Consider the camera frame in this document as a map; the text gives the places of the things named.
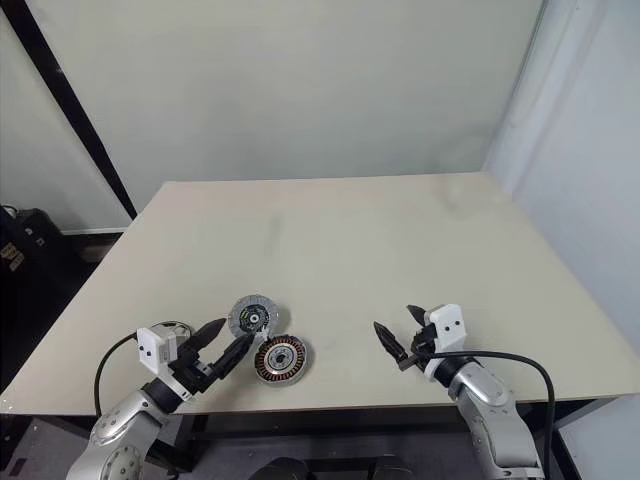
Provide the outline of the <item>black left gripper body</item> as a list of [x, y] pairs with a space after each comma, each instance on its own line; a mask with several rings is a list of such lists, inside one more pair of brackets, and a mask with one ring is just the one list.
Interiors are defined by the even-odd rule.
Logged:
[[179, 347], [177, 358], [169, 364], [172, 377], [191, 394], [204, 393], [220, 379], [221, 363], [203, 363], [199, 351], [191, 347]]

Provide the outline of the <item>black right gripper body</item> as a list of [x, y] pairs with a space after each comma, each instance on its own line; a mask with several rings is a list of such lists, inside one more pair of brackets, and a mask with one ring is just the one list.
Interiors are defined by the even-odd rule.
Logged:
[[402, 362], [402, 370], [417, 366], [421, 371], [424, 371], [431, 356], [435, 353], [436, 338], [437, 331], [433, 323], [429, 323], [417, 332], [411, 343], [411, 354]]

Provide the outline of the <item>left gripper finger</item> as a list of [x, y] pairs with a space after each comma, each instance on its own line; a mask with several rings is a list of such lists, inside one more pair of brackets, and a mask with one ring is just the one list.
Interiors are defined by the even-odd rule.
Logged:
[[209, 378], [212, 381], [224, 379], [246, 356], [254, 342], [253, 335], [236, 338], [211, 367]]
[[225, 323], [226, 319], [220, 318], [203, 325], [189, 338], [189, 349], [192, 352], [199, 352], [207, 347], [217, 338]]

